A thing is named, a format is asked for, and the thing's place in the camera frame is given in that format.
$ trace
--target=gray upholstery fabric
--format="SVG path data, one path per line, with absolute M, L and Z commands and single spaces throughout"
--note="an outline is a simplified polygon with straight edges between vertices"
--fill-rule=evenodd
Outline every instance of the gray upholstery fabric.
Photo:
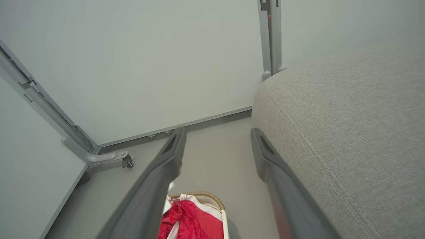
M 343 238 L 425 235 L 425 38 L 284 70 L 252 107 Z

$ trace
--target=white wall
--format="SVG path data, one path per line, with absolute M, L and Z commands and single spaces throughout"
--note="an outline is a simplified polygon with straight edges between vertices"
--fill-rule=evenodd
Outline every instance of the white wall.
M 423 0 L 281 0 L 282 65 L 425 30 Z
M 0 76 L 0 238 L 46 235 L 86 168 L 61 138 Z
M 101 145 L 249 107 L 256 1 L 5 0 L 0 39 Z

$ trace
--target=clothes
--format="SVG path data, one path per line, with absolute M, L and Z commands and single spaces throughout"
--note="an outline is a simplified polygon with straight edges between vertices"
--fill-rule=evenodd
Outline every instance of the clothes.
M 178 203 L 161 220 L 158 239 L 222 239 L 221 213 L 201 204 L 196 197 L 182 194 Z

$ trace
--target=laundry basket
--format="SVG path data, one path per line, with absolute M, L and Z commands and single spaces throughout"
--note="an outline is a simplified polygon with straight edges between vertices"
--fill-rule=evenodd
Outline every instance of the laundry basket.
M 209 192 L 187 192 L 187 193 L 176 193 L 176 194 L 171 194 L 169 195 L 169 197 L 175 202 L 177 203 L 177 201 L 180 198 L 181 194 L 187 194 L 187 195 L 193 195 L 196 197 L 196 199 L 204 205 L 210 206 L 212 208 L 217 209 L 218 211 L 221 212 L 221 217 L 223 219 L 223 234 L 224 234 L 224 239 L 229 239 L 229 228 L 227 225 L 227 216 L 226 216 L 226 211 L 224 210 L 224 205 L 221 202 L 221 200 L 214 194 L 209 193 Z

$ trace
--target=red fabric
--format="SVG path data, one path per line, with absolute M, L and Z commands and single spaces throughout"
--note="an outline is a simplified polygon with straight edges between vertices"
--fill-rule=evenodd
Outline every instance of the red fabric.
M 166 239 L 179 221 L 177 239 L 222 239 L 223 222 L 191 201 L 179 201 L 162 216 L 158 239 Z

